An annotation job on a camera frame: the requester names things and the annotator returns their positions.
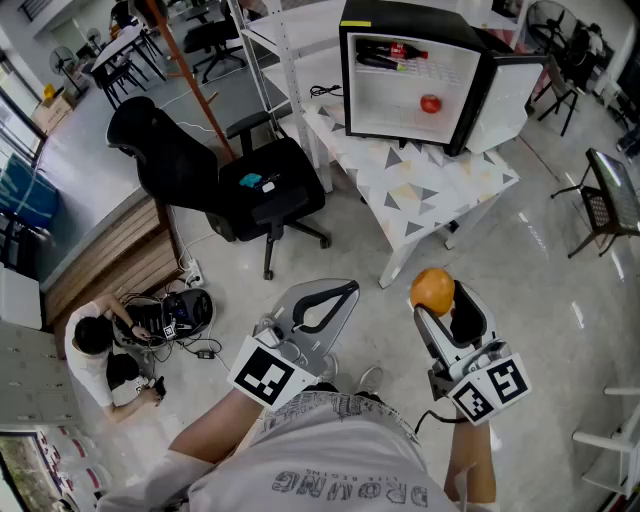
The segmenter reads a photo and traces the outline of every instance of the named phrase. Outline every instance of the bottle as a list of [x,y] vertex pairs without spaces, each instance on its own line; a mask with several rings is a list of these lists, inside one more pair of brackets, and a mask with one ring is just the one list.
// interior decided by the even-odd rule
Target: bottle
[[398,59],[415,59],[429,57],[429,52],[422,52],[410,44],[392,43],[387,41],[371,41],[370,39],[358,39],[356,41],[356,51],[362,53],[375,53],[385,57],[396,57]]
[[392,61],[391,59],[385,59],[379,55],[359,53],[356,60],[360,64],[365,66],[372,66],[374,68],[393,69],[394,71],[406,71],[407,68],[399,62]]

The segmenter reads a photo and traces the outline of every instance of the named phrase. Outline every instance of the refrigerator door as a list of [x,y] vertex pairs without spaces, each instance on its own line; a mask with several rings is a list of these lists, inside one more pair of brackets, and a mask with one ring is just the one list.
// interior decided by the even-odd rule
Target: refrigerator door
[[482,153],[514,138],[527,122],[525,105],[533,92],[546,57],[494,56],[495,72],[476,117],[467,148]]

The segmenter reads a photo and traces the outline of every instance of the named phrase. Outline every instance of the yellow sticker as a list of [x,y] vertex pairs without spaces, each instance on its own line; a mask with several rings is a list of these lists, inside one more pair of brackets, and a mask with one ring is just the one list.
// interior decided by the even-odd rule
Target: yellow sticker
[[341,27],[370,27],[370,21],[341,21]]

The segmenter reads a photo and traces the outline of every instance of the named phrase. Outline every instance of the black hair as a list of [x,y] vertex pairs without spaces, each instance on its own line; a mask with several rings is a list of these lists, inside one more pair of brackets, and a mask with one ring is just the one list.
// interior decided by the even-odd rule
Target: black hair
[[101,354],[113,343],[111,322],[104,317],[85,317],[76,325],[75,340],[81,352],[92,356]]

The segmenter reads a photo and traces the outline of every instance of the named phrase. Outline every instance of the yellow object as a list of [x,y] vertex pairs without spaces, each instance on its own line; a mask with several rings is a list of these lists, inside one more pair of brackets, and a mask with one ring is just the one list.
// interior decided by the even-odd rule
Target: yellow object
[[341,21],[341,27],[370,27],[370,21]]
[[53,88],[53,85],[49,84],[44,88],[44,99],[50,100],[56,94],[56,90]]
[[420,272],[411,285],[411,305],[422,304],[438,316],[444,316],[453,304],[455,284],[441,268],[428,268]]

